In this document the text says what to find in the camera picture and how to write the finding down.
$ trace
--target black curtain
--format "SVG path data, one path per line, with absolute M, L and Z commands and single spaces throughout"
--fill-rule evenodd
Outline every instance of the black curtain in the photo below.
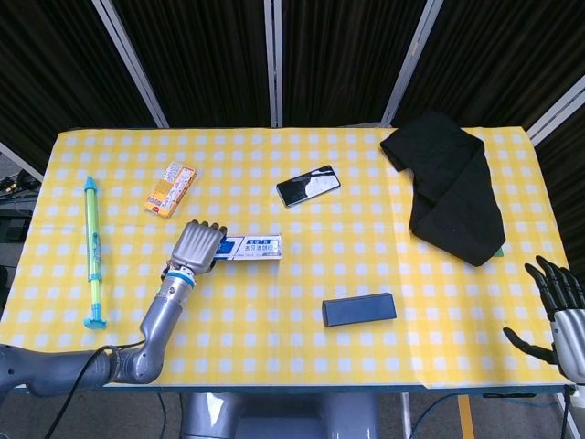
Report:
M 0 2 L 0 141 L 43 173 L 57 134 L 154 121 L 90 0 Z
M 585 2 L 445 0 L 392 124 L 528 129 L 583 74 Z
M 171 127 L 270 126 L 262 0 L 115 0 Z
M 585 283 L 585 106 L 537 145 L 571 270 Z
M 284 124 L 379 122 L 424 4 L 284 0 Z

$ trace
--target yellow checkered tablecloth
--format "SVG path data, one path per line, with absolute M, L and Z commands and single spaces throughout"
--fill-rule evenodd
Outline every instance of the yellow checkered tablecloth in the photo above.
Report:
M 59 351 L 122 344 L 191 219 L 229 234 L 281 233 L 280 262 L 221 262 L 198 279 L 154 385 L 408 385 L 563 382 L 503 326 L 551 340 L 523 264 L 566 264 L 534 148 L 521 128 L 467 130 L 485 141 L 505 221 L 503 258 L 473 268 L 409 232 L 412 183 L 379 142 L 389 129 L 84 130 L 53 149 L 0 324 L 4 342 Z M 198 170 L 171 219 L 143 211 L 169 162 Z M 339 190 L 286 209 L 276 183 L 330 164 Z M 103 307 L 90 331 L 83 185 L 100 187 Z M 394 294 L 398 318 L 324 328 L 324 299 Z

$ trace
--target robotic hand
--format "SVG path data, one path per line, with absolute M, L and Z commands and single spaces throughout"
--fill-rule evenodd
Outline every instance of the robotic hand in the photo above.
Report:
M 509 327 L 504 328 L 504 333 L 522 352 L 557 365 L 560 373 L 577 385 L 571 402 L 585 408 L 585 293 L 566 268 L 558 268 L 542 256 L 537 256 L 537 263 L 543 273 L 529 263 L 525 267 L 537 283 L 550 321 L 552 350 L 526 343 Z
M 227 229 L 193 220 L 176 243 L 163 283 L 140 325 L 141 346 L 102 347 L 97 351 L 42 353 L 0 345 L 0 394 L 25 384 L 37 396 L 96 389 L 108 382 L 146 384 L 163 368 L 165 347 L 183 311 L 195 277 L 213 268 Z

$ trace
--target black cloth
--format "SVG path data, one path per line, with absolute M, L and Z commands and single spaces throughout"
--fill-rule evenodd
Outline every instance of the black cloth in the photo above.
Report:
M 447 116 L 428 112 L 382 143 L 392 165 L 414 173 L 410 229 L 474 266 L 505 242 L 484 143 Z

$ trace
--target phone screen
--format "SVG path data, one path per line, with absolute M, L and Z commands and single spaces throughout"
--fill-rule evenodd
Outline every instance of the phone screen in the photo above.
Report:
M 276 185 L 284 205 L 288 208 L 306 199 L 329 192 L 341 186 L 335 171 L 329 165 Z

